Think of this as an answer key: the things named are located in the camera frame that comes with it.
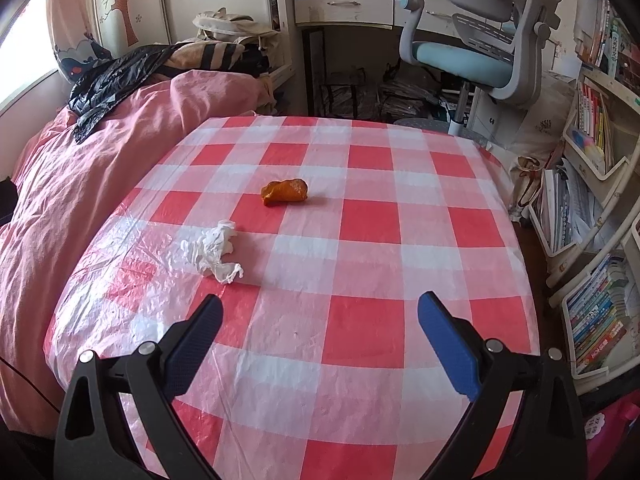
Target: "curtain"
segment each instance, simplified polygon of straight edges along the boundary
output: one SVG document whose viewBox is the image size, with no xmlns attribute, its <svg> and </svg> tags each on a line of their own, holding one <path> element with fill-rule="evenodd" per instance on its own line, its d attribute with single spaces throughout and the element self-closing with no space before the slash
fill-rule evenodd
<svg viewBox="0 0 640 480">
<path fill-rule="evenodd" d="M 93 0 L 47 0 L 49 37 L 62 75 L 76 82 L 88 70 L 111 60 L 95 41 Z"/>
</svg>

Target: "crumpled tissue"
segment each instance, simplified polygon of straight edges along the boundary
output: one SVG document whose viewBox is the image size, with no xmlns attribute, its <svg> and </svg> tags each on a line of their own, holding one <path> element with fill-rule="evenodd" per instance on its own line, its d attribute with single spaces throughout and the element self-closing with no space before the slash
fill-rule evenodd
<svg viewBox="0 0 640 480">
<path fill-rule="evenodd" d="M 224 264 L 223 254 L 233 252 L 234 247 L 229 238 L 236 236 L 236 223 L 221 220 L 215 229 L 205 232 L 196 241 L 183 240 L 180 248 L 190 264 L 203 276 L 213 276 L 220 283 L 231 283 L 236 276 L 242 278 L 240 264 Z"/>
</svg>

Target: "window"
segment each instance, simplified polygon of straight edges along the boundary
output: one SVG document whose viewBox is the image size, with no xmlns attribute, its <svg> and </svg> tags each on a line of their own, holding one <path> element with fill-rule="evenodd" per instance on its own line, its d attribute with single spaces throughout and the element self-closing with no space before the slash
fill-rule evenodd
<svg viewBox="0 0 640 480">
<path fill-rule="evenodd" d="M 0 102 L 57 68 L 49 41 L 47 0 L 31 0 L 0 45 Z"/>
</svg>

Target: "metal screw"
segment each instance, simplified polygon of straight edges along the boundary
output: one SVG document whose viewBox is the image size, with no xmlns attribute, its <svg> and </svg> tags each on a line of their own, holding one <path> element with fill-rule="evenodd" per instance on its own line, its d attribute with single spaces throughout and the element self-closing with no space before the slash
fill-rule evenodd
<svg viewBox="0 0 640 480">
<path fill-rule="evenodd" d="M 557 348 L 550 348 L 549 352 L 547 352 L 549 357 L 551 357 L 554 361 L 559 361 L 562 359 L 562 352 Z"/>
<path fill-rule="evenodd" d="M 153 341 L 146 341 L 138 347 L 138 352 L 140 352 L 142 355 L 151 355 L 155 349 L 156 343 L 154 343 Z"/>
<path fill-rule="evenodd" d="M 94 358 L 94 351 L 93 350 L 85 350 L 84 352 L 82 352 L 80 354 L 80 362 L 81 363 L 88 363 L 93 358 Z"/>
<path fill-rule="evenodd" d="M 499 354 L 504 350 L 504 345 L 497 339 L 489 339 L 489 341 L 486 342 L 486 349 L 492 354 Z"/>
</svg>

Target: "plastic tablecloth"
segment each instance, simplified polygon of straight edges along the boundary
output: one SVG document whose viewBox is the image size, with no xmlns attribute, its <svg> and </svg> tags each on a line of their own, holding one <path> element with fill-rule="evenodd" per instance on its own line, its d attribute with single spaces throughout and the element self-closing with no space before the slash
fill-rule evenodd
<svg viewBox="0 0 640 480">
<path fill-rule="evenodd" d="M 88 248 L 45 342 L 67 386 L 79 354 L 159 340 L 206 294 L 223 327 L 174 401 L 225 479 L 417 480 L 467 407 L 417 320 L 434 290 L 454 316 L 512 351 L 537 353 L 524 261 L 474 143 L 412 128 L 317 118 L 206 121 L 133 189 Z M 260 189 L 302 178 L 305 203 L 264 207 Z M 236 222 L 228 261 L 203 278 L 182 240 Z M 495 465 L 507 410 L 480 470 Z M 132 432 L 161 470 L 132 403 Z"/>
</svg>

